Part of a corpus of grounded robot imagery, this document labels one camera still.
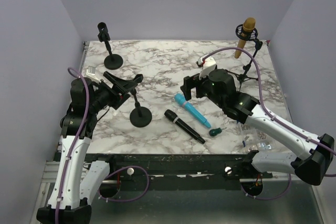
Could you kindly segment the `blue microphone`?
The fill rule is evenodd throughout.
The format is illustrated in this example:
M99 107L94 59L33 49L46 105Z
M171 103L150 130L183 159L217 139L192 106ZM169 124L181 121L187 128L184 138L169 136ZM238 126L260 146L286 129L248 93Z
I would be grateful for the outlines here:
M174 96L175 102L184 108L188 113L190 113L197 121L199 121L202 125L207 127L208 129L211 128L211 124L209 121L192 105L190 104L185 98L184 95L177 93Z

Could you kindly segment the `black round-base stand with clip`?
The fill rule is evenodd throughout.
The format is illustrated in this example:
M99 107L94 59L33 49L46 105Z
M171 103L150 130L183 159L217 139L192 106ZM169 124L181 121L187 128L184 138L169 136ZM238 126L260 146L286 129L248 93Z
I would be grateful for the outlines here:
M152 121L152 113L148 108L140 105L137 95L133 97L135 108L130 113L130 122L135 127L146 127Z

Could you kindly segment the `black microphone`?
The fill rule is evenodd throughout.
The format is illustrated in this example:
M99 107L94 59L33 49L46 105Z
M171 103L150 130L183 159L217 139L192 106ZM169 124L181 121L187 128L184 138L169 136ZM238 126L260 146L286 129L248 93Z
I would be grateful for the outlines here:
M175 112L167 109L164 112L164 115L169 121L177 125L180 129L182 129L190 137L199 141L201 144L205 144L205 140L201 137L201 135L197 133L193 128L191 128L187 123L185 123L182 119L180 119L179 116Z

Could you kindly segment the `gold microphone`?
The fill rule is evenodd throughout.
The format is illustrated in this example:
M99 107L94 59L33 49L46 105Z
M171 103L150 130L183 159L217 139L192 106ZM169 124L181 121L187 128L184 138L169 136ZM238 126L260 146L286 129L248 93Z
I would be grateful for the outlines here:
M239 38L237 48L244 49L247 41L255 30L256 20L253 17L248 17L243 24L236 27L236 36Z

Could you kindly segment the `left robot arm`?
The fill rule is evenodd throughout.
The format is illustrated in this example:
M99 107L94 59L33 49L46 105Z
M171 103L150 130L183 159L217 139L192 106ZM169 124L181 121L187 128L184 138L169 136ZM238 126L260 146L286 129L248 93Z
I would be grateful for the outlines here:
M107 106L118 109L143 80L142 74L123 80L106 71L103 75L112 83L110 87L102 80L96 82L84 77L72 67L68 72L74 80L71 103L60 121L61 158L48 203L37 211L40 223L89 223L93 198L103 180L112 179L117 171L109 161L94 161L88 173L82 175L97 115Z

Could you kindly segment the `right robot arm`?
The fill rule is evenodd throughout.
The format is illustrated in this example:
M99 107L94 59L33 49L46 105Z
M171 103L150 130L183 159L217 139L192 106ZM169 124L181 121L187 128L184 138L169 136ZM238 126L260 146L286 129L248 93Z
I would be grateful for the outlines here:
M186 100L191 99L192 89L197 98L207 97L229 118L260 130L290 150L287 154L257 152L241 165L246 177L279 172L295 174L310 185L321 184L333 160L332 136L303 130L271 112L253 96L237 91L233 76L224 69L215 69L205 78L198 74L185 77L181 91Z

